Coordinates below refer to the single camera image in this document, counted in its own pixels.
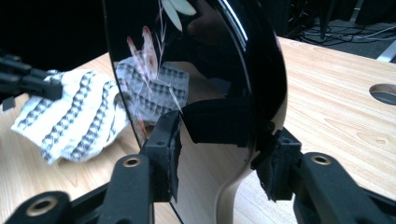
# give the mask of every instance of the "checkered cloth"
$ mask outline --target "checkered cloth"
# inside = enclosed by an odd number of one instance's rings
[[[162,114],[179,110],[189,96],[189,73],[170,63],[164,63],[157,79],[145,80],[138,72],[133,57],[119,62],[117,79],[127,107],[145,125],[155,125]]]
[[[47,163],[87,161],[129,124],[123,107],[114,103],[119,89],[108,75],[81,69],[47,80],[63,84],[62,99],[31,97],[11,127],[38,145]]]

